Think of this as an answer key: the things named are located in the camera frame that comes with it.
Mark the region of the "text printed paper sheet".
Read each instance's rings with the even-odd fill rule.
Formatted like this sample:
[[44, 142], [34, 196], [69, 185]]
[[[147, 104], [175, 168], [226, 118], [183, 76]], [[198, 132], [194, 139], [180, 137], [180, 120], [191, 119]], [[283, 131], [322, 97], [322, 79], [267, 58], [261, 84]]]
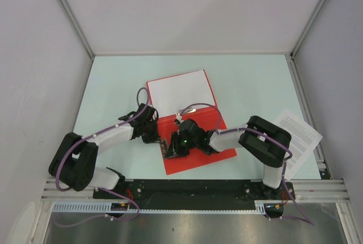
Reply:
[[289, 109], [283, 110], [274, 123], [292, 136], [289, 149], [293, 156], [287, 161], [285, 179], [320, 179], [314, 150], [322, 135]]

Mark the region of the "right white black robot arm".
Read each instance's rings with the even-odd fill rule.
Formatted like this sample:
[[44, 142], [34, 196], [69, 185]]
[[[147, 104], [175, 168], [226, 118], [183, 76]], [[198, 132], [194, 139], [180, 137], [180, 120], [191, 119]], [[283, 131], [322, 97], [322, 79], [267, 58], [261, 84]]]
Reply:
[[163, 154], [165, 159], [187, 156], [192, 149], [205, 155], [244, 148], [263, 164], [261, 191], [267, 199], [282, 193], [287, 161], [293, 156], [289, 149], [292, 135], [259, 117], [252, 116], [245, 126], [231, 129], [204, 130], [194, 120], [176, 119], [178, 130]]

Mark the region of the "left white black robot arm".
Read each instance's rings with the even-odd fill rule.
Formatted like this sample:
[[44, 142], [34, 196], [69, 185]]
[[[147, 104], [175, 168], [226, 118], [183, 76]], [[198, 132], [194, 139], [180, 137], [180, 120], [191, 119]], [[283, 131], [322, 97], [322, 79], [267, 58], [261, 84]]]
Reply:
[[135, 138], [146, 144], [159, 140], [158, 111], [141, 103], [136, 112], [122, 116], [118, 121], [89, 136], [74, 132], [65, 135], [48, 173], [56, 179], [56, 187], [62, 192], [82, 191], [87, 187], [105, 189], [112, 198], [125, 193], [124, 176], [110, 167], [97, 167], [98, 155]]

